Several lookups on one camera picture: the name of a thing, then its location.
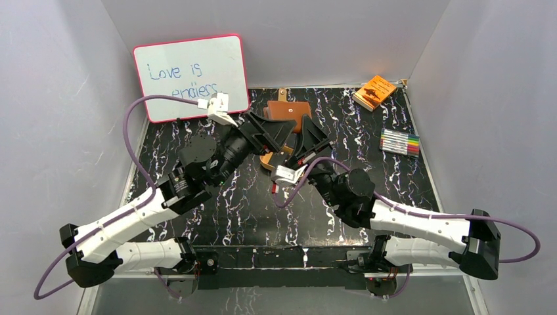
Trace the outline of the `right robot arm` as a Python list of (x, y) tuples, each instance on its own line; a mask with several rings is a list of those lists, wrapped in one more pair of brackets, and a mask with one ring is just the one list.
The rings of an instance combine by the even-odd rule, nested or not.
[(438, 264), (482, 280), (499, 277), (501, 233), (488, 212), (473, 209), (469, 215), (449, 215), (395, 203), (376, 193), (364, 169), (335, 171), (332, 142), (307, 114), (297, 128), (294, 155), (287, 164), (306, 168), (306, 180), (327, 205), (335, 207), (343, 223), (404, 234), (404, 238), (376, 237), (369, 258), (375, 270)]

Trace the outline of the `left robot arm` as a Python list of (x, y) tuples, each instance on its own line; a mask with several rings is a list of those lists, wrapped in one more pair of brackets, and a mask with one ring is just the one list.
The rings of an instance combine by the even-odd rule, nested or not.
[(135, 237), (210, 200), (247, 157), (278, 152), (295, 127), (293, 120), (270, 120), (246, 112), (224, 127), (221, 136), (191, 136), (173, 169), (151, 181), (146, 192), (95, 222), (60, 229), (71, 279), (87, 288), (128, 270), (191, 272), (198, 259), (188, 238), (137, 243)]

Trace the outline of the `brown leather card holder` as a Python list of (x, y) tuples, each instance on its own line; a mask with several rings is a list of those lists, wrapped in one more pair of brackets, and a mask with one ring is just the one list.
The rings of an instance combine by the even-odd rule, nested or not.
[(312, 117), (311, 107), (308, 102), (287, 101), (288, 90), (280, 88), (278, 90), (278, 100), (269, 100), (263, 109), (263, 115), (270, 120), (294, 120), (296, 126), (293, 133), (299, 134), (302, 128), (302, 118), (307, 115)]

